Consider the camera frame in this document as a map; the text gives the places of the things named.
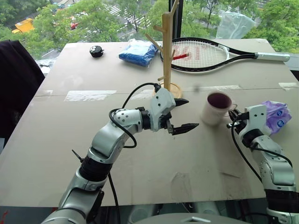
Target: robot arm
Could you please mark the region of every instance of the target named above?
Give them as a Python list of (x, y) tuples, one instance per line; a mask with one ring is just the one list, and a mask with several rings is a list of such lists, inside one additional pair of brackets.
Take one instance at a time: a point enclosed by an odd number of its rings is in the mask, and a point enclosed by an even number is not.
[(156, 94), (149, 110), (143, 107), (113, 110), (112, 120), (94, 136), (87, 156), (82, 159), (81, 166), (61, 198), (58, 210), (50, 214), (42, 224), (86, 224), (93, 221), (104, 196), (102, 188), (110, 169), (130, 137), (118, 126), (125, 128), (131, 135), (143, 129), (156, 132), (161, 128), (168, 129), (172, 135), (186, 133), (198, 124), (174, 128), (169, 120), (170, 111), (185, 103), (188, 101), (174, 99), (166, 89), (156, 86)]
[(272, 223), (299, 223), (299, 197), (291, 164), (277, 155), (254, 150), (260, 148), (284, 155), (281, 146), (262, 133), (266, 124), (266, 106), (247, 107), (243, 114), (234, 110), (229, 115), (232, 120), (238, 120), (235, 131), (244, 146), (253, 149), (253, 158), (259, 166), (268, 201), (267, 213)]

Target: glass window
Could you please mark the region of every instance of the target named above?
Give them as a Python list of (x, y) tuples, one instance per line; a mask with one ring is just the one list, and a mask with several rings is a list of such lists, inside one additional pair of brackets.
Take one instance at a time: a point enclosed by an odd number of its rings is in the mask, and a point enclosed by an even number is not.
[(0, 0), (0, 41), (20, 40), (46, 59), (69, 42), (146, 39), (146, 31), (155, 37), (151, 20), (167, 9), (168, 0)]
[(185, 0), (181, 36), (264, 38), (278, 52), (299, 53), (298, 0)]
[[(265, 38), (299, 52), (298, 0), (184, 0), (181, 36)], [(0, 41), (20, 40), (35, 59), (69, 42), (155, 40), (168, 0), (0, 0)]]

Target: purple plastic bag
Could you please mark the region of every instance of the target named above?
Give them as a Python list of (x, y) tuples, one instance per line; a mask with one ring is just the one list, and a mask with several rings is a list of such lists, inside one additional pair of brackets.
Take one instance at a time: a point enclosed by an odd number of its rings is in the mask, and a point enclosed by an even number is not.
[(266, 125), (271, 130), (271, 134), (279, 132), (292, 118), (287, 104), (274, 101), (265, 101), (262, 104), (267, 107)]

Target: black round object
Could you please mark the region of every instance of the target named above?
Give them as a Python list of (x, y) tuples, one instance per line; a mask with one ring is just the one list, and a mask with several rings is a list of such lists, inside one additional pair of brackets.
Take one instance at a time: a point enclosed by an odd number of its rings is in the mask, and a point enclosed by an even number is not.
[(89, 53), (93, 56), (93, 57), (101, 57), (103, 55), (103, 49), (100, 46), (92, 46), (89, 49)]

